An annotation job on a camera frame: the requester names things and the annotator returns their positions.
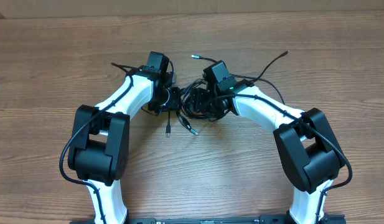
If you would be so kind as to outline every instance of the white arm segment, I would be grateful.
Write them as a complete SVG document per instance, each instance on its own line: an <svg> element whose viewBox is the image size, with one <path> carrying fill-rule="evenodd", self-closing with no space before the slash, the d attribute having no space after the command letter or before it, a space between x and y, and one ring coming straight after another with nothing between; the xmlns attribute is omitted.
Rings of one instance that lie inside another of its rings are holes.
<svg viewBox="0 0 384 224"><path fill-rule="evenodd" d="M294 188L294 198L293 204L290 208L290 216L298 224L313 224L316 221L316 210L317 205L319 204L319 197L321 192L326 187L330 187L333 183L333 180L325 181L323 184L316 188L316 191L312 194L308 192L302 192L297 188ZM319 220L323 217L323 207L326 197L323 196L323 202L320 210Z"/></svg>
<svg viewBox="0 0 384 224"><path fill-rule="evenodd" d="M266 96L257 86L245 88L238 94L257 95L265 98L297 118L301 117L301 113L303 112L302 110L288 107ZM252 119L270 133L278 129L280 124L289 124L293 121L291 118L284 116L272 106L261 100L247 97L235 97L233 99L233 104L235 105L236 112L240 116Z"/></svg>
<svg viewBox="0 0 384 224"><path fill-rule="evenodd" d="M129 92L119 100L117 104L109 108L107 112L122 112L130 115L132 119L140 107L150 101L153 96L153 82L139 75L133 75L133 80L134 86L131 87ZM128 88L130 82L131 80L127 76L124 84L117 91L115 91L107 100L96 106L99 107L99 109L102 109L109 105ZM106 131L101 131L100 134L107 135L108 133ZM88 182L93 183L99 189L106 224L123 224L127 216L127 208L125 207L123 197L121 196L120 181L115 180L110 187L99 181L88 180ZM96 194L93 193L92 188L88 187L88 190L91 193L93 208L95 209L95 224L103 224Z"/></svg>
<svg viewBox="0 0 384 224"><path fill-rule="evenodd" d="M282 110L286 110L289 114L299 118L301 117L302 110L290 108L276 100L266 96L258 87L248 87L239 92L238 94L257 95L269 100ZM278 110L268 105L264 101L255 100L254 98L235 97L233 103L236 108L236 112L243 117L250 118L257 122L265 130L272 133L275 129L278 129L281 124L289 124L293 120L286 116L283 116ZM290 215L297 224L313 224L316 220L316 209L319 203L319 197L321 191L331 185L333 180L328 180L322 185L318 186L316 191L312 194L307 192L301 192L297 188L294 188L294 200L290 208ZM321 207L321 218L323 217L324 199Z"/></svg>

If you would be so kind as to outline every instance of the table surface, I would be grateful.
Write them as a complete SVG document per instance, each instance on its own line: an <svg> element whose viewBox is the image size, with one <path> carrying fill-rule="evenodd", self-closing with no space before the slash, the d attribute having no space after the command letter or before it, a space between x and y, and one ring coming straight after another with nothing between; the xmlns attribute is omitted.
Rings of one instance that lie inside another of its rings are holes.
<svg viewBox="0 0 384 224"><path fill-rule="evenodd" d="M175 64L177 84L222 59L232 73L264 75L289 106L317 107L354 168L325 211L350 223L384 223L384 11L0 20L0 223L93 218L90 195L66 182L58 161L75 110L112 94L124 74L110 62L146 63L151 50ZM276 92L257 85L269 96ZM230 114L219 122L138 112L121 179L131 218L256 217L293 199L273 135ZM347 176L346 168L335 182Z"/></svg>

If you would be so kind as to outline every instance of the robotic arm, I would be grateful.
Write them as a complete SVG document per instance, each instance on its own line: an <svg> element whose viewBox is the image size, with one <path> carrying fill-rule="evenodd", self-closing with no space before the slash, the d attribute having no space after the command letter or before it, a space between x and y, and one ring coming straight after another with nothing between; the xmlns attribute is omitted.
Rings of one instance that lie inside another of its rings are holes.
<svg viewBox="0 0 384 224"><path fill-rule="evenodd" d="M169 59L163 54L151 52L145 67L131 70L133 87L127 95L92 123L88 131L85 130L77 136L70 146L69 168L77 172L79 179L96 186L102 201L103 213L100 212L95 191L88 187L96 213L95 219L89 223L122 224L128 221L119 179L128 161L129 122L142 105L149 103L149 107L152 105L150 109L154 110L154 105L157 109L157 106L165 106L171 101L172 96L168 90L171 86L169 83L174 79L174 73L172 76L171 73L167 73L168 63ZM320 200L321 191L332 184L345 163L320 138L316 138L316 143L306 149L301 143L306 138L315 137L299 124L305 122L339 148L324 114L315 108L308 112L290 108L266 96L247 80L236 82L222 61L206 68L204 73L208 92L213 90L211 94L215 92L215 96L201 99L205 102L203 105L209 105L208 108L229 109L236 115L250 118L265 130L273 132L283 169L295 186L293 204L287 215L280 218L283 222L279 223L315 223L319 204L319 219L326 216L326 223L345 223L344 217L324 214L324 199ZM130 83L130 77L126 77L124 84L96 107L85 105L79 107L73 134L87 119L119 97ZM263 100L257 100L258 98L265 99L277 109ZM197 104L201 105L195 101L195 105L192 106L198 108ZM285 116L279 109L298 120ZM107 142L90 140L89 134L107 135ZM261 216L258 221L263 222L264 219L271 217Z"/></svg>

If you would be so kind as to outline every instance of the wooden tabletop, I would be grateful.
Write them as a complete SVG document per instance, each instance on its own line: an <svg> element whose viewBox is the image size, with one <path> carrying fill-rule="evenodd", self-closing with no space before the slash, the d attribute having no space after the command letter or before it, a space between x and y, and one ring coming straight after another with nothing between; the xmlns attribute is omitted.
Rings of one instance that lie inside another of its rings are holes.
<svg viewBox="0 0 384 224"><path fill-rule="evenodd" d="M289 106L322 110L354 169L325 211L384 223L384 11L0 20L0 223L93 218L90 195L59 173L75 110L109 97L151 50L175 64L177 84L222 59L232 73L264 75ZM269 96L276 92L257 85ZM249 119L190 121L138 112L121 179L131 218L257 217L285 213L293 186L273 135ZM68 173L75 177L72 170ZM347 176L346 168L335 182Z"/></svg>

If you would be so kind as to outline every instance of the metal connector tip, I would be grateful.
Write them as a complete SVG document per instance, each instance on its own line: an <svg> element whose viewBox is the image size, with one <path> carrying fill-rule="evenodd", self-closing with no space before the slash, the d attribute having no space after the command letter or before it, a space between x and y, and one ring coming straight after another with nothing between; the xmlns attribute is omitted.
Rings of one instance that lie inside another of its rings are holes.
<svg viewBox="0 0 384 224"><path fill-rule="evenodd" d="M193 133L194 135L199 135L199 133L196 131L196 130L194 130L194 129L190 129L189 130L191 133Z"/></svg>

